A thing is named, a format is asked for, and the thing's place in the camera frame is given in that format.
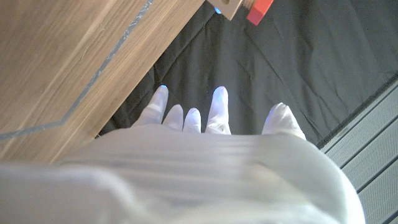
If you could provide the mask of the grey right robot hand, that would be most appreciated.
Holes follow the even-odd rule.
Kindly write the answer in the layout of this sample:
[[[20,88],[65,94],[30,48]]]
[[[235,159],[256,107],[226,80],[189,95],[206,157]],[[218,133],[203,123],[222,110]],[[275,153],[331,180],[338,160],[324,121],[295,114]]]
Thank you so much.
[[[220,86],[205,129],[166,110],[160,86],[139,119],[51,165],[1,164],[2,223],[364,223],[356,190],[274,105],[262,133],[233,135]]]

